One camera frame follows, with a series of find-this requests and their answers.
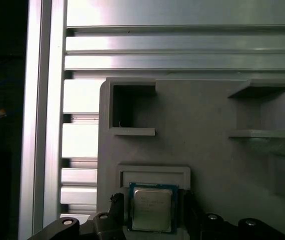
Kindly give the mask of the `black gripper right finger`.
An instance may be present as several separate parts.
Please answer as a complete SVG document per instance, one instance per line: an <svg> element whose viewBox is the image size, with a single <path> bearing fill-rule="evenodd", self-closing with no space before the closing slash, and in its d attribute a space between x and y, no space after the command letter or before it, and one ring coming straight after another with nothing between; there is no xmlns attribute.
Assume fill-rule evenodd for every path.
<svg viewBox="0 0 285 240"><path fill-rule="evenodd" d="M183 196L183 222L191 240L285 240L285 234L255 218L243 218L237 225L215 213L204 213L195 195Z"/></svg>

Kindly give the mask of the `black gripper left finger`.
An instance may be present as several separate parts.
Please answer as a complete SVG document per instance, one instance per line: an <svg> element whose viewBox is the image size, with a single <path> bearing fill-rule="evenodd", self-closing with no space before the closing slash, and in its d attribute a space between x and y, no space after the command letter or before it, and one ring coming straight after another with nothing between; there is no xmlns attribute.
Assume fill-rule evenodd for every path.
<svg viewBox="0 0 285 240"><path fill-rule="evenodd" d="M31 240L125 240L124 195L110 198L107 212L99 212L83 224L73 217L61 217L30 237Z"/></svg>

